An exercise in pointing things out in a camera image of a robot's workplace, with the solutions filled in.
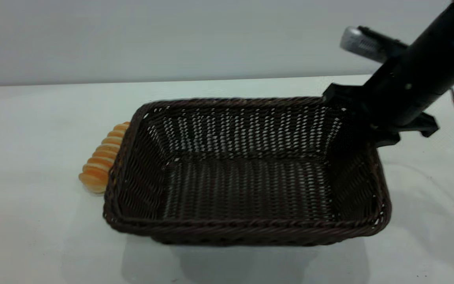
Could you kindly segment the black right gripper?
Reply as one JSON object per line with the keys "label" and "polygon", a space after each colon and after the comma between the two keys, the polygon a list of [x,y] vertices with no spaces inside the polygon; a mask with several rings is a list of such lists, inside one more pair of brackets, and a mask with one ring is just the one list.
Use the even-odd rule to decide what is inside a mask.
{"label": "black right gripper", "polygon": [[332,83],[325,103],[345,102],[356,132],[373,132],[377,148],[400,142],[400,132],[438,131],[425,110],[454,86],[454,39],[426,38],[387,60],[362,86]]}

